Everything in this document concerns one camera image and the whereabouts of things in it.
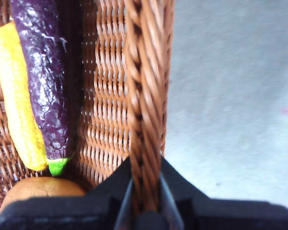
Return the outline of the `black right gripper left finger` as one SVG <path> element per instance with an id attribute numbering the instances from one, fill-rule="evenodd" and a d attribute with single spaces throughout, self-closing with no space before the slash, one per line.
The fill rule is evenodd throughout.
<path id="1" fill-rule="evenodd" d="M 34 197 L 9 204 L 0 230 L 131 230 L 131 163 L 126 159 L 84 196 Z"/>

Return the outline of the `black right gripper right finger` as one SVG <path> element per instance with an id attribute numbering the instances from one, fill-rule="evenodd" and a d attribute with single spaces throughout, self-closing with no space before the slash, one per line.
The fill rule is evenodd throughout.
<path id="1" fill-rule="evenodd" d="M 265 201 L 212 199 L 162 159 L 162 174 L 187 230 L 288 230 L 288 208 Z"/>

